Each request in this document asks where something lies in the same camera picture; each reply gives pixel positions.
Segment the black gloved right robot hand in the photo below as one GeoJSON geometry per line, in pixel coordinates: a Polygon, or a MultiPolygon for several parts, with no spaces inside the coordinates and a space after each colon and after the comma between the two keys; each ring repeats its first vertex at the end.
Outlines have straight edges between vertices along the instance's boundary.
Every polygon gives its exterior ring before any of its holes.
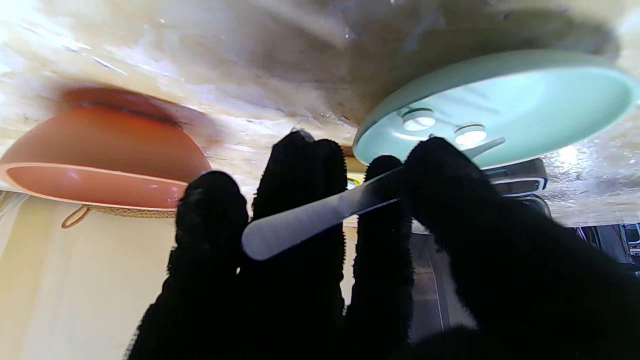
{"type": "Polygon", "coordinates": [[[366,181],[399,170],[400,200],[359,216],[350,305],[336,224],[266,260],[249,259],[247,201],[227,173],[189,184],[160,294],[126,360],[633,360],[639,278],[574,231],[496,191],[441,137],[406,161],[382,155],[366,181]],[[412,220],[449,258],[477,324],[409,342],[412,220]]]}

